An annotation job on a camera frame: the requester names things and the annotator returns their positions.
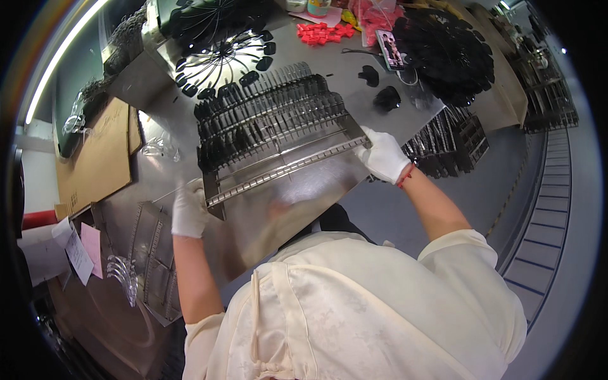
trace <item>phone screen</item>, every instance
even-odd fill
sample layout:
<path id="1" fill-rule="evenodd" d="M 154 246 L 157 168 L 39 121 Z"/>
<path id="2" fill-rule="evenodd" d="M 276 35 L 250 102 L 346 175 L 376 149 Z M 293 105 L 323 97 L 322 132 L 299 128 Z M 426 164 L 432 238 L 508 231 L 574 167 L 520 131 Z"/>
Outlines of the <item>phone screen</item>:
<path id="1" fill-rule="evenodd" d="M 389 69 L 405 70 L 406 66 L 401 59 L 401 54 L 397 50 L 393 33 L 387 30 L 377 30 L 376 36 L 378 37 L 380 49 L 382 50 L 384 60 L 386 61 L 386 65 L 389 67 Z"/>

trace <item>gloved hand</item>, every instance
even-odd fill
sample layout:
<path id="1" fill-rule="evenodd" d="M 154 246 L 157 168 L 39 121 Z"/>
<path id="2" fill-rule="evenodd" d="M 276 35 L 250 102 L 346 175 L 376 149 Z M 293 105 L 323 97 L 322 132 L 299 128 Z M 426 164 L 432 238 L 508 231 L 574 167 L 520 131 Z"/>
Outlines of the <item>gloved hand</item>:
<path id="1" fill-rule="evenodd" d="M 190 184 L 181 181 L 173 202 L 171 234 L 201 238 L 208 220 L 202 178 Z"/>
<path id="2" fill-rule="evenodd" d="M 361 129 L 370 139 L 372 147 L 365 149 L 359 146 L 353 149 L 354 153 L 374 176 L 394 185 L 403 168 L 412 161 L 403 154 L 392 135 L 376 132 L 363 125 Z"/>

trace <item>red string bracelet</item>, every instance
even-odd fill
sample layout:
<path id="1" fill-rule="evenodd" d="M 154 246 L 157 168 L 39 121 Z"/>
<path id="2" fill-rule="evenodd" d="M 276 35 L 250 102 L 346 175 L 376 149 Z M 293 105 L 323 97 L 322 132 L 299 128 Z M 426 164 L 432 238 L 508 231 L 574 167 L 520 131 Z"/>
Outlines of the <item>red string bracelet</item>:
<path id="1" fill-rule="evenodd" d="M 403 178 L 401 178 L 397 182 L 397 187 L 398 188 L 402 188 L 401 186 L 403 186 L 403 182 L 406 180 L 406 178 L 411 178 L 412 177 L 412 170 L 414 170 L 414 168 L 416 167 L 416 165 L 414 165 L 413 162 L 409 163 L 408 165 L 410 165 L 410 168 L 407 170 L 406 175 L 404 175 Z"/>

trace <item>pink plastic bag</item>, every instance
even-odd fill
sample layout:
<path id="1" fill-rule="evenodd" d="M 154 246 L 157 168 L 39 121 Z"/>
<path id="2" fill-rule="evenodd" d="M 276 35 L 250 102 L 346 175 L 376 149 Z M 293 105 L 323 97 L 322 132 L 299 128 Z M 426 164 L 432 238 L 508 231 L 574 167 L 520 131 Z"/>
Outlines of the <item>pink plastic bag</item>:
<path id="1" fill-rule="evenodd" d="M 403 17 L 403 9 L 396 6 L 396 0 L 350 0 L 348 10 L 357 17 L 365 47 L 378 40 L 376 30 L 393 30 L 395 20 Z"/>

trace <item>white jacket sleeve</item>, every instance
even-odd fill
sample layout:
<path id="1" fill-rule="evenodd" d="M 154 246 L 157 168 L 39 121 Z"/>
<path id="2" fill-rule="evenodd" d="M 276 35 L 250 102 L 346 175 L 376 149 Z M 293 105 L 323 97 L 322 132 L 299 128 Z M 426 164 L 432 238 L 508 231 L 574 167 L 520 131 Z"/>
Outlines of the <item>white jacket sleeve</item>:
<path id="1" fill-rule="evenodd" d="M 510 363 L 522 348 L 527 323 L 522 304 L 496 272 L 498 255 L 475 230 L 429 243 L 418 261 L 450 286 L 483 322 Z"/>
<path id="2" fill-rule="evenodd" d="M 225 313 L 214 314 L 197 323 L 186 324 L 187 335 L 184 344 L 186 363 L 182 379 L 206 378 L 209 357 L 218 338 L 224 315 Z"/>

